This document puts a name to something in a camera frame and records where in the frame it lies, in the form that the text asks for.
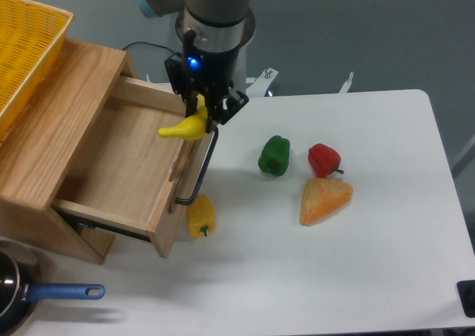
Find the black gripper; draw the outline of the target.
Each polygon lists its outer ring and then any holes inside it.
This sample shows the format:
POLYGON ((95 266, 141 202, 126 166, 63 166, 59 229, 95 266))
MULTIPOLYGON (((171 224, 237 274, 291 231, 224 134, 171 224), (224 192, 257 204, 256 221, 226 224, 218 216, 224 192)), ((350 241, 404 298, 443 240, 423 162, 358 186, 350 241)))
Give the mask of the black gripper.
POLYGON ((185 118, 195 114, 198 96, 206 98, 206 133, 211 133, 218 125, 225 125, 248 102, 249 97, 231 85, 238 47, 225 52, 213 53, 201 50, 195 30, 187 30, 183 35, 182 64, 185 72, 185 89, 181 93, 186 104, 185 118))

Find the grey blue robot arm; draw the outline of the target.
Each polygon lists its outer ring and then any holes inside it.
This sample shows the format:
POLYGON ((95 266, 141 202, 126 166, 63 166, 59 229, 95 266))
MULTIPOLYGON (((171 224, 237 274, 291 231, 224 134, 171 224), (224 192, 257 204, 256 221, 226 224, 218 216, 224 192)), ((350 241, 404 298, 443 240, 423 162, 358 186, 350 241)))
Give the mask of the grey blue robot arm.
POLYGON ((144 16, 177 13, 180 53, 165 61, 173 91, 186 104, 186 116, 203 96, 205 132, 226 124, 248 101, 235 84, 241 48, 255 32, 250 0, 137 0, 144 16))

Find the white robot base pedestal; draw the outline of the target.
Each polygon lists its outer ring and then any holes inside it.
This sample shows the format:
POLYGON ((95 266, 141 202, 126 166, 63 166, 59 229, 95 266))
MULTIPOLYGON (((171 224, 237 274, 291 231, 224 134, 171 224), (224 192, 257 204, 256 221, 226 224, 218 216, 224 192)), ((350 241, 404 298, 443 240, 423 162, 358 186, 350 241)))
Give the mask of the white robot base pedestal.
POLYGON ((201 24, 187 10, 184 10, 179 13, 175 28, 182 42, 188 30, 195 30, 197 37, 194 43, 197 47, 204 45, 206 53, 218 50, 221 54, 223 49, 229 47, 224 44, 229 41, 234 43, 240 34, 239 52, 232 72, 234 89, 246 93, 251 98, 273 96, 271 87, 279 74, 278 70, 266 67, 259 76, 247 76, 247 47, 252 43, 256 30, 255 16, 250 9, 240 24, 230 27, 210 27, 201 24))

